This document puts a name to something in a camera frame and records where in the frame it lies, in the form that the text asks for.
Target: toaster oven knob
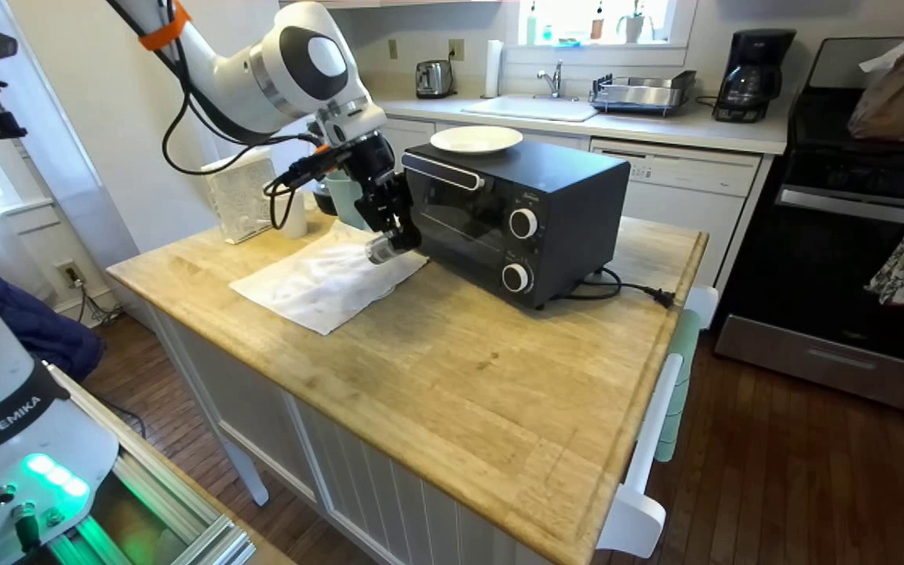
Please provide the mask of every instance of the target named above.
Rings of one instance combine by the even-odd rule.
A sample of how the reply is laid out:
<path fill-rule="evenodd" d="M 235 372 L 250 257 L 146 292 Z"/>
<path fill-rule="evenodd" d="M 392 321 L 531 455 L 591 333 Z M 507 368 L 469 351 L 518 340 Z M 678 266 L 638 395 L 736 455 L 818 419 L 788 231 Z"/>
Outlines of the toaster oven knob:
<path fill-rule="evenodd" d="M 507 231 L 511 231 L 518 243 L 533 238 L 533 234 L 541 231 L 541 216 L 538 216 L 538 209 L 531 209 L 531 206 L 514 206 L 514 209 L 507 212 Z"/>
<path fill-rule="evenodd" d="M 531 279 L 523 263 L 504 263 L 502 266 L 502 285 L 504 285 L 504 292 L 522 295 L 533 285 L 533 279 Z"/>

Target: dark hardwood floor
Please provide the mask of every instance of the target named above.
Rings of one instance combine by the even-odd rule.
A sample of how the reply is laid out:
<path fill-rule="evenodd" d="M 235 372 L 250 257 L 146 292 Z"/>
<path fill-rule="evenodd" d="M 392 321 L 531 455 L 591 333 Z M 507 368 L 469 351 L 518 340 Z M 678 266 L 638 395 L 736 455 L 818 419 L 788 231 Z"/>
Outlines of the dark hardwood floor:
<path fill-rule="evenodd" d="M 99 333 L 88 390 L 138 411 L 160 453 L 295 562 L 366 562 L 269 477 L 269 505 L 250 505 L 143 327 L 118 316 Z M 716 358 L 702 340 L 674 462 L 655 463 L 650 495 L 667 507 L 650 562 L 904 565 L 904 414 Z"/>

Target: black toaster oven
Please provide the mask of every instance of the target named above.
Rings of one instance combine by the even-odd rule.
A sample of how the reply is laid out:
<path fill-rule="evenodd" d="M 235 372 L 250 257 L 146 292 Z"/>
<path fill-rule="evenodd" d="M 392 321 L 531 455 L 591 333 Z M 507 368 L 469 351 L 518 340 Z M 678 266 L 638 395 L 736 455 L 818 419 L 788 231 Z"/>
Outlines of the black toaster oven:
<path fill-rule="evenodd" d="M 496 153 L 409 147 L 420 250 L 496 295 L 542 306 L 608 263 L 629 164 L 522 141 Z"/>

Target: paper bag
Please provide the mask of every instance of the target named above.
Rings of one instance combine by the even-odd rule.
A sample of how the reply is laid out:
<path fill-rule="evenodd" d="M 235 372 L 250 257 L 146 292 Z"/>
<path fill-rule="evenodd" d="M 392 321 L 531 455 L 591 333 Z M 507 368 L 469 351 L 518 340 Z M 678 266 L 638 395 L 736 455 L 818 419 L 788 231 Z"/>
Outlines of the paper bag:
<path fill-rule="evenodd" d="M 851 115 L 851 135 L 904 141 L 904 55 L 863 89 Z"/>

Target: plate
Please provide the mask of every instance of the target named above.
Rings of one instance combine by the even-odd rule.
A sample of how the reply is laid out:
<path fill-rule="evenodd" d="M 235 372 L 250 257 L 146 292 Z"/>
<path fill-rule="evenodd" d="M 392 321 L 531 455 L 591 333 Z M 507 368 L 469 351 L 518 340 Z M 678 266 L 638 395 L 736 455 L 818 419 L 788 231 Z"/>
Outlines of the plate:
<path fill-rule="evenodd" d="M 442 128 L 431 135 L 431 144 L 449 153 L 496 153 L 504 147 L 522 144 L 518 128 L 502 124 L 460 124 L 460 128 Z"/>

